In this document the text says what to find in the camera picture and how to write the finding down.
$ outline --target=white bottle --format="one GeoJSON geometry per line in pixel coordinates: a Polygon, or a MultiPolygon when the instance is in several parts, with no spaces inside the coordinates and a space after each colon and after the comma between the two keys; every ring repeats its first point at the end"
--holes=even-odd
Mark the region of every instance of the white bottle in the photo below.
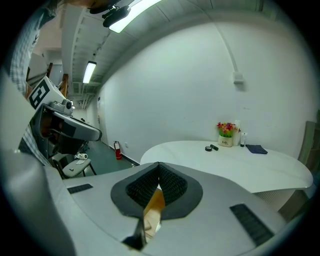
{"type": "Polygon", "coordinates": [[[246,139],[247,139],[247,132],[243,132],[242,134],[241,134],[241,142],[240,142],[240,147],[244,147],[245,146],[245,144],[246,144],[246,139]]]}
{"type": "MultiPolygon", "coordinates": [[[[235,124],[237,129],[240,129],[240,120],[235,120],[234,124],[235,124]]],[[[233,133],[233,145],[234,146],[238,146],[239,145],[240,138],[241,138],[241,133],[239,132],[239,130],[235,130],[234,133],[233,133]]]]}

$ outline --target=gray floor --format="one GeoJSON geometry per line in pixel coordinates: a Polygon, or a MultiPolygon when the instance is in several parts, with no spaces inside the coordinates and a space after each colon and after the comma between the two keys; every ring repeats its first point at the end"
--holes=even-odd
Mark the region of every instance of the gray floor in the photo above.
{"type": "MultiPolygon", "coordinates": [[[[101,141],[90,141],[88,145],[90,149],[85,153],[91,159],[92,167],[97,175],[113,173],[132,167],[131,163],[124,158],[117,160],[116,153],[101,141]]],[[[90,167],[87,167],[84,172],[86,176],[94,175],[90,167]]]]}

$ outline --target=plaid shirt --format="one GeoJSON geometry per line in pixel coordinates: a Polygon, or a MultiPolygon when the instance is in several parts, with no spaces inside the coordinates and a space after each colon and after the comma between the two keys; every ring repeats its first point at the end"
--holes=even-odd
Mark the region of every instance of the plaid shirt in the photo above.
{"type": "MultiPolygon", "coordinates": [[[[57,0],[52,0],[33,13],[20,31],[7,61],[9,76],[22,95],[26,92],[26,77],[31,54],[37,44],[41,27],[56,16],[57,0]]],[[[30,124],[25,130],[19,149],[36,157],[44,166],[51,166],[38,150],[30,124]]]]}

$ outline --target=ceiling light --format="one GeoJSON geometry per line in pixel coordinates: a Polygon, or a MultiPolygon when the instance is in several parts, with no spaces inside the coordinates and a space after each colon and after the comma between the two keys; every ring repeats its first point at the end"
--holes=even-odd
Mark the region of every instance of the ceiling light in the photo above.
{"type": "Polygon", "coordinates": [[[88,61],[88,65],[86,66],[84,77],[83,77],[83,83],[89,84],[91,76],[96,68],[97,63],[93,61],[88,61]]]}
{"type": "Polygon", "coordinates": [[[135,17],[141,14],[143,11],[148,9],[149,7],[155,5],[161,0],[135,0],[129,7],[131,7],[131,11],[127,17],[119,20],[118,22],[112,24],[110,29],[114,32],[120,33],[130,22],[132,22],[135,17]]]}

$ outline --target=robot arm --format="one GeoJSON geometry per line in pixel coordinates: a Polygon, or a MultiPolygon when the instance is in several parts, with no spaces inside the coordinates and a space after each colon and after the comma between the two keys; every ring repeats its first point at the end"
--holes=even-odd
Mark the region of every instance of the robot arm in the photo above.
{"type": "Polygon", "coordinates": [[[40,152],[48,159],[57,152],[76,155],[85,141],[99,141],[102,132],[72,117],[66,99],[48,77],[44,77],[27,99],[35,109],[32,132],[40,152]]]}

